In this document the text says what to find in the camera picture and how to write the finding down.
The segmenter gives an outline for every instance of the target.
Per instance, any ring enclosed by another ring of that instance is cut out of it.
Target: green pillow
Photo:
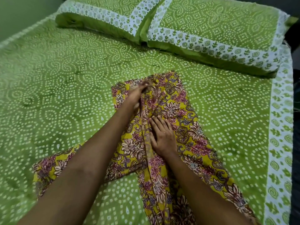
[[[252,75],[274,77],[279,45],[296,22],[274,7],[235,0],[164,0],[142,31],[149,47]]]
[[[140,31],[161,0],[67,0],[58,9],[62,27],[89,28],[140,43]]]

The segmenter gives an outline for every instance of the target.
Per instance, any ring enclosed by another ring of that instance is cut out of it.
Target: person's right arm
[[[152,147],[158,155],[165,159],[173,171],[194,213],[197,224],[252,225],[234,204],[225,201],[181,160],[170,123],[159,116],[152,117],[150,123],[157,137],[155,140],[151,133]]]

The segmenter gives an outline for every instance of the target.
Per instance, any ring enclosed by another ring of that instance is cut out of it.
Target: bed
[[[54,19],[0,43],[0,224],[15,224],[35,203],[35,162],[84,142],[113,115],[112,85],[169,70],[180,74],[206,136],[257,218],[288,224],[293,69],[287,45],[276,78],[268,79],[92,30],[58,28]],[[148,224],[135,180],[133,173],[104,184],[85,223]]]

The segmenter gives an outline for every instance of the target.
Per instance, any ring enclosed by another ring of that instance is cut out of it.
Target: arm
[[[173,171],[194,213],[197,224],[251,225],[234,204],[225,201],[180,159],[176,138],[170,123],[159,116],[152,117],[150,123],[157,136],[157,140],[155,140],[151,134],[152,146]]]
[[[146,86],[141,84],[130,91],[117,112],[73,156],[44,196],[19,221],[19,225],[83,223],[103,183],[107,166],[121,135]]]

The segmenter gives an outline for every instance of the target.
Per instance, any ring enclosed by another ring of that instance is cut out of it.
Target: person's left arm
[[[143,83],[130,91],[117,112],[72,157],[60,176],[18,225],[83,223],[145,87],[147,85]]]

